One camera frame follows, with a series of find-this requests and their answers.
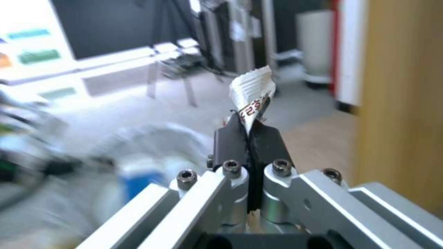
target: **white paper strip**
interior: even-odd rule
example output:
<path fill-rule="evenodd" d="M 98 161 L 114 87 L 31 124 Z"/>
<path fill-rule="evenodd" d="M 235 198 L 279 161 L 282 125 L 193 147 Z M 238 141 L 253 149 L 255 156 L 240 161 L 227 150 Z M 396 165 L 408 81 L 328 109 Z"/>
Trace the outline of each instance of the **white paper strip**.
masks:
<path fill-rule="evenodd" d="M 265 66 L 238 76 L 229 86 L 230 97 L 248 135 L 258 113 L 267 107 L 266 100 L 274 96 L 276 85 L 271 75 L 271 69 Z"/>

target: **screw head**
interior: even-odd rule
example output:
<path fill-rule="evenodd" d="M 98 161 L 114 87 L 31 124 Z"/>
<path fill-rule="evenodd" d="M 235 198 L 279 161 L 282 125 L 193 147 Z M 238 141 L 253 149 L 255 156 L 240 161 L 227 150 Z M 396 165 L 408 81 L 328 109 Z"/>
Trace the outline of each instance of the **screw head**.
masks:
<path fill-rule="evenodd" d="M 214 155 L 209 154 L 206 156 L 206 167 L 212 169 L 214 167 Z"/>
<path fill-rule="evenodd" d="M 177 174 L 177 185 L 181 190 L 190 190 L 197 182 L 197 174 L 190 169 L 182 170 Z"/>
<path fill-rule="evenodd" d="M 333 168 L 326 168 L 322 170 L 323 174 L 329 179 L 331 179 L 333 182 L 335 182 L 338 185 L 341 185 L 342 183 L 342 175 L 340 171 L 333 169 Z"/>
<path fill-rule="evenodd" d="M 272 172 L 278 176 L 291 175 L 292 163 L 285 159 L 276 159 L 272 163 Z"/>
<path fill-rule="evenodd" d="M 240 177 L 241 165 L 236 160 L 227 160 L 222 164 L 223 175 L 229 179 L 236 179 Z"/>

